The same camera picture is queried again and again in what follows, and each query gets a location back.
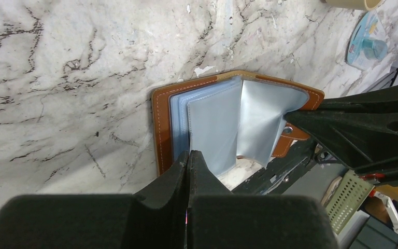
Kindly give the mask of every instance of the white stitching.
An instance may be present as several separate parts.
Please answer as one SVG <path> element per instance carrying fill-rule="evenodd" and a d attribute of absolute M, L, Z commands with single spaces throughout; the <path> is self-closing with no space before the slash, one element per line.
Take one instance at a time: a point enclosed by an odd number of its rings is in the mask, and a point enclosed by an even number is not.
<path fill-rule="evenodd" d="M 231 76 L 228 76 L 228 77 L 222 78 L 222 79 L 227 79 L 227 78 L 231 78 L 231 77 L 234 77 L 234 76 L 246 76 L 246 77 L 251 78 L 251 79 L 262 80 L 262 79 L 258 79 L 258 78 L 255 78 L 255 77 L 252 77 L 252 76 L 249 76 L 249 75 L 246 75 L 246 74 L 235 74 L 235 75 L 231 75 Z M 160 122 L 159 100 L 158 100 L 159 97 L 160 97 L 160 96 L 163 96 L 163 95 L 166 95 L 166 94 L 169 94 L 169 93 L 171 93 L 171 92 L 175 92 L 175 91 L 179 91 L 179 90 L 184 90 L 184 89 L 189 89 L 189 88 L 196 87 L 196 86 L 201 86 L 201 85 L 204 85 L 204 84 L 213 82 L 213 81 L 215 81 L 215 79 L 210 80 L 210 81 L 207 81 L 207 82 L 203 82 L 203 83 L 200 83 L 200 84 L 195 84 L 195 85 L 187 86 L 187 87 L 184 87 L 184 88 L 181 88 L 181 89 L 175 89 L 175 90 L 172 90 L 172 91 L 169 91 L 169 92 L 164 92 L 164 93 L 161 93 L 161 94 L 159 94 L 159 95 L 157 96 L 158 136 L 159 136 L 159 148 L 160 148 L 160 160 L 161 160 L 162 172 L 164 172 L 164 161 L 163 161 L 163 157 L 162 157 L 162 147 L 161 147 L 162 140 L 161 140 L 161 122 Z M 273 80 L 270 80 L 270 81 L 264 80 L 264 81 L 266 81 L 266 82 L 271 82 L 271 81 L 272 81 L 272 82 L 275 82 L 275 83 L 278 83 L 278 84 L 282 84 L 282 85 L 285 85 L 285 86 L 288 86 L 288 87 L 298 88 L 297 86 L 287 85 L 287 84 L 283 84 L 283 83 L 276 82 L 276 81 L 273 81 Z M 315 103 L 315 104 L 312 106 L 312 108 L 311 108 L 311 110 L 313 110 L 313 109 L 315 108 L 315 106 L 318 104 L 319 100 L 320 100 L 320 95 L 318 95 L 318 93 L 312 92 L 312 91 L 310 91 L 310 90 L 305 90 L 305 91 L 311 92 L 311 93 L 313 93 L 313 94 L 315 94 L 315 95 L 317 96 L 317 101 L 316 101 L 316 103 Z"/>
<path fill-rule="evenodd" d="M 288 144 L 286 145 L 286 148 L 289 147 L 289 145 L 291 144 L 292 140 L 289 140 Z M 276 155 L 275 157 L 281 157 L 283 156 L 286 152 L 288 152 L 288 150 L 283 151 L 283 153 L 281 153 L 280 155 Z"/>
<path fill-rule="evenodd" d="M 282 137 L 286 137 L 287 139 L 294 139 L 294 140 L 298 140 L 298 141 L 306 141 L 307 139 L 300 139 L 300 138 L 295 138 L 295 137 L 291 137 L 291 136 L 285 136 L 285 135 L 281 135 Z"/>

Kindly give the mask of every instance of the white marble countertop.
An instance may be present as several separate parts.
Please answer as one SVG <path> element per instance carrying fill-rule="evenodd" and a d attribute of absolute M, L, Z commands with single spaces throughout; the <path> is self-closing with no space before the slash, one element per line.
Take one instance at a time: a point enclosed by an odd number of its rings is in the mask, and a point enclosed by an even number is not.
<path fill-rule="evenodd" d="M 149 96 L 242 69 L 359 93 L 398 52 L 398 1 L 378 13 L 389 54 L 345 63 L 363 12 L 319 0 L 0 0 L 0 207 L 23 193 L 136 192 L 157 175 Z M 240 163 L 232 188 L 257 168 Z"/>

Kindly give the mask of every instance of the teal plastic object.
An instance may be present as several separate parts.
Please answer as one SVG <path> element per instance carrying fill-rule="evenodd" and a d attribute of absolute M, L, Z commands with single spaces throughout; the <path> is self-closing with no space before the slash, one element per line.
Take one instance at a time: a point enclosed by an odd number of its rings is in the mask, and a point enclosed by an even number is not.
<path fill-rule="evenodd" d="M 388 46 L 382 40 L 363 39 L 362 50 L 367 59 L 381 61 L 385 56 L 387 56 Z"/>

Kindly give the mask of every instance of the cardboard tube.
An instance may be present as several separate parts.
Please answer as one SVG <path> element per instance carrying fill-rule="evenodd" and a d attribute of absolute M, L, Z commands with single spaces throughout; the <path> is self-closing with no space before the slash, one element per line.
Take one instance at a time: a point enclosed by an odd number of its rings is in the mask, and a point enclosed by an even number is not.
<path fill-rule="evenodd" d="M 329 5 L 346 8 L 370 11 L 375 9 L 381 0 L 325 0 Z"/>

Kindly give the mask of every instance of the leather cover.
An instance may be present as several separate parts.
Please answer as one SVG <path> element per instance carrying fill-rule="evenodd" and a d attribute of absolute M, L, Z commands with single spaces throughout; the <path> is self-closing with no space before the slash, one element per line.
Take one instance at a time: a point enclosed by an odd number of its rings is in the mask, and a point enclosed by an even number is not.
<path fill-rule="evenodd" d="M 154 137 L 155 152 L 158 163 L 159 174 L 164 173 L 173 163 L 172 134 L 170 129 L 170 106 L 169 100 L 172 95 L 186 91 L 191 91 L 207 85 L 215 84 L 234 76 L 241 76 L 243 80 L 252 80 L 259 82 L 273 82 L 275 84 L 289 85 L 297 87 L 309 96 L 309 100 L 300 108 L 300 110 L 315 110 L 324 99 L 324 93 L 321 90 L 301 85 L 292 81 L 259 75 L 246 71 L 231 71 L 219 75 L 203 77 L 199 79 L 189 80 L 173 85 L 156 89 L 152 94 L 153 120 L 154 120 Z M 284 157 L 291 146 L 293 140 L 306 140 L 310 136 L 294 127 L 292 133 L 282 134 L 277 142 L 273 157 Z"/>

